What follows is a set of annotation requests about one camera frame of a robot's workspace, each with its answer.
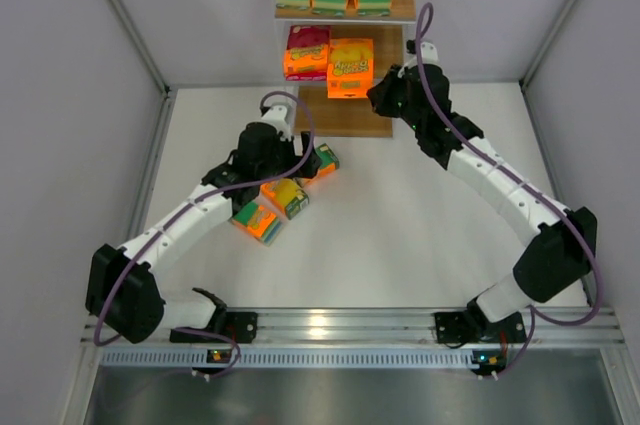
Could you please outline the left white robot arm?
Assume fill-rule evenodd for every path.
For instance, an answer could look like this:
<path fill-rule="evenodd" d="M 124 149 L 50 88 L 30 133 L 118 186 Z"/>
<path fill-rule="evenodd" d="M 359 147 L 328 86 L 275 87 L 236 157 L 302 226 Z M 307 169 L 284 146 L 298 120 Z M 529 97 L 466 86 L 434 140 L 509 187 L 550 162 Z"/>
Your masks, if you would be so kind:
<path fill-rule="evenodd" d="M 166 217 L 134 239 L 102 245 L 92 256 L 85 307 L 96 317 L 93 341 L 106 345 L 104 326 L 132 344 L 158 329 L 207 340 L 223 340 L 225 303 L 215 294 L 194 287 L 170 297 L 160 278 L 197 242 L 229 221 L 252 202 L 264 183 L 282 178 L 312 178 L 321 160 L 315 134 L 300 135 L 303 153 L 275 126 L 252 122 L 241 132 L 237 147 L 209 170 L 191 194 Z"/>

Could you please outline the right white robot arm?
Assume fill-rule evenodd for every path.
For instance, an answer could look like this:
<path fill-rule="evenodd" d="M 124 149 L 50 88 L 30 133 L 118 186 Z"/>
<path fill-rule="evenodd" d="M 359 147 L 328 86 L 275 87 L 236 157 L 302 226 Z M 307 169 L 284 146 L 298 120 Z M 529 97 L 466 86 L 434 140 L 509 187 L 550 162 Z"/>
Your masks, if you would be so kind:
<path fill-rule="evenodd" d="M 471 187 L 514 231 L 524 251 L 504 278 L 460 312 L 461 341 L 488 340 L 519 316 L 591 273 L 597 220 L 572 210 L 515 171 L 469 118 L 453 111 L 441 68 L 392 66 L 366 96 L 374 112 L 404 121 L 421 151 Z"/>

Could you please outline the pink Scrub Mommy box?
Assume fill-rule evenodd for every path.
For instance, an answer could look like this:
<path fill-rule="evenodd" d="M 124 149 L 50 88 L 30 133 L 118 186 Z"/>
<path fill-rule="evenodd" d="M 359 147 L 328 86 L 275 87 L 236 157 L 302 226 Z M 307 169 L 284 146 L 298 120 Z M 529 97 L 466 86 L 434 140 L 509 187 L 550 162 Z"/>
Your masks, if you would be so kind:
<path fill-rule="evenodd" d="M 293 25 L 283 56 L 286 81 L 322 82 L 327 77 L 331 27 Z"/>

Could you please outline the orange Scrub Daddy box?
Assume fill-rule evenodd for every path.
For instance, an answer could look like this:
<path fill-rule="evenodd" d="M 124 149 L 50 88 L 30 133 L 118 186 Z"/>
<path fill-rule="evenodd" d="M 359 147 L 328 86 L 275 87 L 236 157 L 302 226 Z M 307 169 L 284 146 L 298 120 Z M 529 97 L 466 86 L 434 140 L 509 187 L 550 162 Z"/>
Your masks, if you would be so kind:
<path fill-rule="evenodd" d="M 364 99 L 373 82 L 373 40 L 331 39 L 327 67 L 328 98 Z"/>

